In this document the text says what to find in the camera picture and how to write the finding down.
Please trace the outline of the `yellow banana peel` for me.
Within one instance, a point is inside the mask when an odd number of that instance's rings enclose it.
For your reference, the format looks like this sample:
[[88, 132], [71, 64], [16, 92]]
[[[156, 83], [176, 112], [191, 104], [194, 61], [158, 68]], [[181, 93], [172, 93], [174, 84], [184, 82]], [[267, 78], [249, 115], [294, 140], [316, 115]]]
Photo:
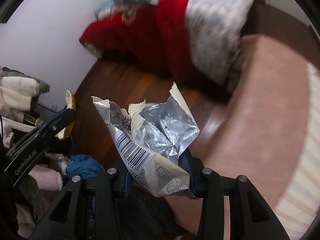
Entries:
[[59, 133], [57, 133], [56, 137], [59, 140], [66, 140], [74, 127], [75, 120], [75, 110], [76, 110], [76, 102], [74, 94], [70, 90], [66, 90], [66, 105], [67, 108], [63, 113], [63, 124], [66, 125]]

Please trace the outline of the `pink towel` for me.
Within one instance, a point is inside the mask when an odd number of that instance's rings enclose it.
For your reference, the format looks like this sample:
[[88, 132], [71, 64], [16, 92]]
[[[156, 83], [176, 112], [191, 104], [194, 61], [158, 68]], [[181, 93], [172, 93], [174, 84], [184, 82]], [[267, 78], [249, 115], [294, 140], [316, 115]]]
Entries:
[[61, 173], [50, 168], [36, 165], [29, 175], [37, 181], [40, 190], [61, 191], [63, 188]]

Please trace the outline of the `blue cloth on floor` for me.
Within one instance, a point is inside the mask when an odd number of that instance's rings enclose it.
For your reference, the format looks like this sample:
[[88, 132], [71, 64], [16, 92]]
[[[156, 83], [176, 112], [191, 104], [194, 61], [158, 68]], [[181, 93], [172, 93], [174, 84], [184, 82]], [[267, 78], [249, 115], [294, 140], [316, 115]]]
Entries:
[[71, 156], [71, 162], [66, 168], [66, 177], [71, 179], [74, 176], [81, 176], [84, 179], [93, 178], [105, 171], [103, 165], [94, 158], [77, 154]]

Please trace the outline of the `red fleece blanket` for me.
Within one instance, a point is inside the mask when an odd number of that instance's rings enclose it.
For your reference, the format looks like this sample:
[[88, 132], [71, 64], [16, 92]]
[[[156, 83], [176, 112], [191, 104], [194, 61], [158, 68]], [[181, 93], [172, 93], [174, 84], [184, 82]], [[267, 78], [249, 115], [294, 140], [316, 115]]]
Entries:
[[80, 37], [87, 49], [133, 54], [152, 72], [169, 72], [176, 83], [198, 74], [190, 52], [185, 12], [190, 0], [160, 0], [141, 6], [129, 22], [121, 13], [90, 24]]

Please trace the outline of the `cream jacket on chair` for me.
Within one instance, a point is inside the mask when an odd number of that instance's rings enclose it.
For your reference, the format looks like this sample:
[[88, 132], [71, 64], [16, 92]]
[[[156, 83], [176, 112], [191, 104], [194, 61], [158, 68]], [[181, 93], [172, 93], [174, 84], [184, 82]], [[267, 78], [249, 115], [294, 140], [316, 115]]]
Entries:
[[1, 68], [1, 115], [23, 123], [27, 116], [38, 118], [34, 108], [39, 96], [50, 91], [50, 85], [35, 77], [7, 67]]

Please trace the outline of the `white silver foil wrapper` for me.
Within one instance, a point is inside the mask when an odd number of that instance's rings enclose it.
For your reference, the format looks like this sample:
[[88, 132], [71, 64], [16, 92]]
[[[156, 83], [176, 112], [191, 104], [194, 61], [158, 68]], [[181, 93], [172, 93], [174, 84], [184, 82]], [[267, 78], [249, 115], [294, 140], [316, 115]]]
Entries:
[[179, 163], [200, 133], [176, 84], [169, 93], [166, 102], [131, 103], [128, 109], [92, 98], [129, 173], [155, 197], [191, 194], [190, 175]]

